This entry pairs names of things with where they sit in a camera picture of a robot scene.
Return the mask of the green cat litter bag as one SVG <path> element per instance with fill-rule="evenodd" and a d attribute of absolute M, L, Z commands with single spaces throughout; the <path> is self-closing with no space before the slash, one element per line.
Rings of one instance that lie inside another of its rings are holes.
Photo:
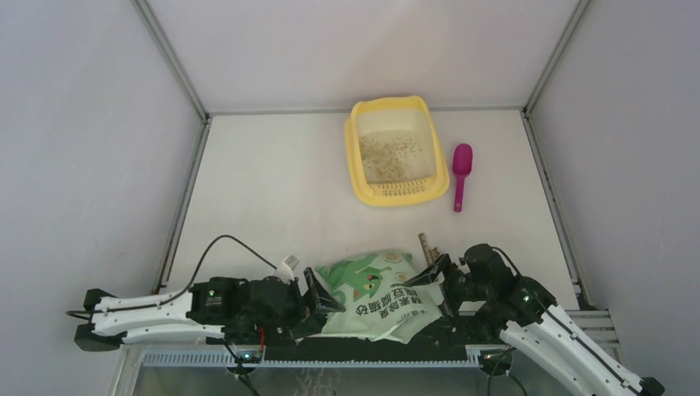
<path fill-rule="evenodd" d="M 408 252 L 385 250 L 317 266 L 315 274 L 344 307 L 328 315 L 320 335 L 407 344 L 439 320 L 433 297 L 404 284 L 417 275 L 412 261 Z"/>

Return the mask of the pink plastic litter scoop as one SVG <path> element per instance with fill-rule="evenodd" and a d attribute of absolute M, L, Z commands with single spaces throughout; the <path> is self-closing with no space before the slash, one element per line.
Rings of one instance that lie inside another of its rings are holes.
<path fill-rule="evenodd" d="M 471 174 L 473 148 L 469 144 L 458 144 L 452 156 L 452 173 L 456 179 L 453 210 L 462 212 L 465 183 Z"/>

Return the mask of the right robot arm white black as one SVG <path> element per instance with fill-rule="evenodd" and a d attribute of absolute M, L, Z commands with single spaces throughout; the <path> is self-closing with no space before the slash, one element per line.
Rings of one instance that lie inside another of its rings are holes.
<path fill-rule="evenodd" d="M 429 285 L 439 276 L 441 309 L 459 334 L 458 311 L 479 302 L 475 331 L 488 343 L 503 341 L 537 363 L 573 395 L 661 395 L 654 377 L 641 377 L 612 358 L 540 282 L 524 276 L 499 247 L 469 247 L 458 263 L 447 254 L 407 280 Z"/>

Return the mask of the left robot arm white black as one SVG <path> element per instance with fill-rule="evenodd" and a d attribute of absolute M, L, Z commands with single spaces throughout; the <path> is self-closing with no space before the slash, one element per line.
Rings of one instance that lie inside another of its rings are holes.
<path fill-rule="evenodd" d="M 170 342 L 286 346 L 320 334 L 344 304 L 310 268 L 305 291 L 291 268 L 280 266 L 260 280 L 212 277 L 177 293 L 119 298 L 101 289 L 85 295 L 84 319 L 74 343 L 83 351 L 114 351 L 123 345 Z"/>

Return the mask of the yellow plastic litter box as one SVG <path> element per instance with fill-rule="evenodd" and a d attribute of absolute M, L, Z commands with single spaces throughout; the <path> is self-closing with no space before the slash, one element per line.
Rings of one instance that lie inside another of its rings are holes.
<path fill-rule="evenodd" d="M 414 135 L 421 149 L 422 176 L 408 181 L 370 183 L 365 177 L 358 140 L 375 132 Z M 348 171 L 356 197 L 370 206 L 417 205 L 435 200 L 450 186 L 447 161 L 426 102 L 419 96 L 360 101 L 344 124 Z"/>

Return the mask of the scattered clean litter grains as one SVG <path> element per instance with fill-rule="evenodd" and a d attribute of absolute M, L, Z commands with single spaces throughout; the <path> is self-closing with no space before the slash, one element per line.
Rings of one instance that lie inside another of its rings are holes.
<path fill-rule="evenodd" d="M 358 143 L 368 182 L 404 182 L 422 176 L 422 149 L 413 134 L 375 132 L 361 136 Z"/>

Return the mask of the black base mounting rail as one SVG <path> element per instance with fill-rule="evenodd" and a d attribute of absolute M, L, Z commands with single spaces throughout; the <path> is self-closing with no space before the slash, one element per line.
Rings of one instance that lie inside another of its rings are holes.
<path fill-rule="evenodd" d="M 265 333 L 261 328 L 252 338 L 240 334 L 240 312 L 236 315 L 206 316 L 202 327 L 218 327 L 216 336 L 235 345 L 263 347 L 271 361 L 368 361 L 419 362 L 460 361 L 466 359 L 469 349 L 480 354 L 504 346 L 493 332 L 486 332 L 473 316 L 453 320 L 440 318 L 428 325 L 407 344 L 393 341 L 371 342 L 360 338 L 322 337 L 320 330 L 326 319 L 302 320 L 289 331 Z"/>

